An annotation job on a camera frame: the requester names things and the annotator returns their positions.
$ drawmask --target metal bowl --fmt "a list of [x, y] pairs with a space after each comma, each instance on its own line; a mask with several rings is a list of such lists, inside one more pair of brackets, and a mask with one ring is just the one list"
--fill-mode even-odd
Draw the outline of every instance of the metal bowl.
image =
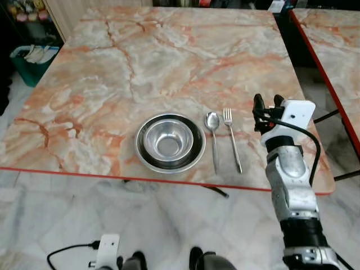
[[155, 122], [143, 138], [146, 152], [163, 163], [180, 162], [190, 153], [193, 142], [190, 128], [176, 119]]
[[[185, 154], [184, 157], [173, 160], [173, 161], [161, 161], [150, 153], [147, 152], [145, 145], [147, 144], [145, 140], [145, 134], [150, 134], [148, 130], [157, 122], [162, 122], [163, 120], [176, 120], [184, 124], [192, 134], [192, 146], [188, 154]], [[145, 164], [149, 169], [154, 170], [159, 173], [180, 173], [184, 172], [187, 169], [193, 167], [202, 157], [205, 151], [205, 133], [199, 128], [193, 121], [189, 118], [180, 115], [180, 114], [160, 114], [152, 117], [145, 123], [140, 126], [140, 129], [135, 136], [135, 151], [141, 162]]]

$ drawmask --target metal fork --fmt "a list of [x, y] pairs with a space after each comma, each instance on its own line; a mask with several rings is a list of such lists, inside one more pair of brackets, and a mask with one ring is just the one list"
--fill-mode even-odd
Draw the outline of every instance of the metal fork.
[[232, 148], [234, 150], [235, 155], [235, 162], [236, 162], [236, 168], [239, 173], [242, 173], [241, 164], [240, 164], [240, 158], [239, 153], [237, 152], [236, 144], [235, 144], [235, 138], [234, 133], [232, 131], [232, 115], [231, 115], [231, 109], [230, 108], [224, 108], [223, 110], [223, 116], [224, 116], [224, 123], [227, 125], [231, 132], [231, 139], [232, 139]]

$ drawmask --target floor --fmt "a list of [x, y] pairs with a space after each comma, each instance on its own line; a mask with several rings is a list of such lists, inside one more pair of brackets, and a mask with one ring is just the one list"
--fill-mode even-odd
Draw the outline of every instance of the floor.
[[[334, 103], [315, 70], [297, 69], [315, 118]], [[32, 89], [13, 77], [11, 102], [0, 117], [0, 138]], [[317, 125], [334, 175], [359, 163], [339, 117]], [[229, 199], [202, 187], [101, 178], [0, 172], [0, 269], [49, 269], [46, 255], [88, 243], [103, 233], [120, 235], [119, 253], [142, 250], [149, 270], [186, 270], [194, 245], [216, 251], [238, 269], [281, 270], [282, 233], [268, 192], [224, 189]], [[329, 244], [360, 268], [360, 177], [336, 183], [318, 197]], [[53, 257], [57, 269], [87, 269], [96, 252], [79, 248]]]

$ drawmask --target marble tabletop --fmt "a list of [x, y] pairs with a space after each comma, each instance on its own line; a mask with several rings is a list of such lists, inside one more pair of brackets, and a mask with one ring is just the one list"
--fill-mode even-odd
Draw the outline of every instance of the marble tabletop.
[[[267, 11], [190, 8], [89, 9], [9, 127], [0, 167], [269, 190], [266, 149], [254, 132], [253, 97], [304, 99], [274, 17]], [[210, 133], [190, 170], [162, 175], [136, 157], [134, 135], [147, 118], [182, 113], [203, 126], [209, 111], [233, 110], [243, 173], [230, 134], [217, 131], [215, 175]], [[309, 130], [317, 135], [313, 124]], [[315, 146], [298, 140], [312, 165]], [[324, 153], [314, 180], [335, 184]]]
[[360, 155], [360, 12], [292, 12]]

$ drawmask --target spoon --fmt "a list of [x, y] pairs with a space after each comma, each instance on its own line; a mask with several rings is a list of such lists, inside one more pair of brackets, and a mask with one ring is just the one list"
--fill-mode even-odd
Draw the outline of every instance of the spoon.
[[216, 138], [215, 138], [215, 131], [219, 127], [219, 116], [216, 112], [209, 112], [205, 117], [205, 126], [208, 130], [210, 130], [213, 134], [213, 162], [215, 168], [215, 174], [218, 174], [218, 167], [219, 167], [219, 159], [218, 159], [218, 149], [216, 147]]

